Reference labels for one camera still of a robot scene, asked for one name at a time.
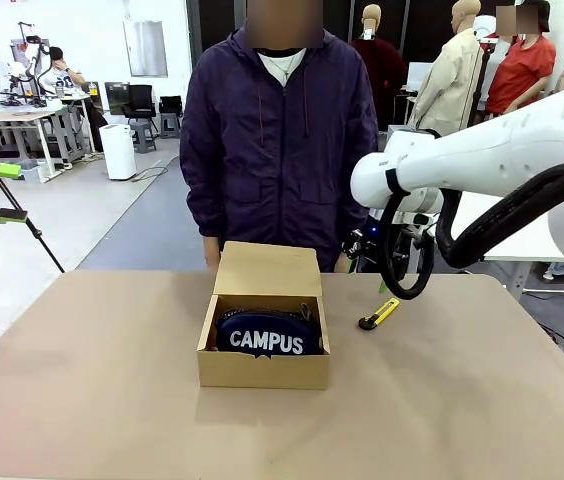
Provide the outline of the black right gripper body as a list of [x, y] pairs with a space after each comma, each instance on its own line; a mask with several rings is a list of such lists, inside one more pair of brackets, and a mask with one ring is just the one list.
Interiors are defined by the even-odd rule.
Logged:
[[342, 244], [343, 253], [350, 259], [364, 257], [367, 260], [378, 258], [380, 231], [377, 226], [366, 226], [353, 230]]

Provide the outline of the person's right hand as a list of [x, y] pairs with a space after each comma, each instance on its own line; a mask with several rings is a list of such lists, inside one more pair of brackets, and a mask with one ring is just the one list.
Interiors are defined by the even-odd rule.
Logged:
[[221, 245], [217, 237], [203, 237], [204, 258], [207, 267], [217, 271], [221, 260]]

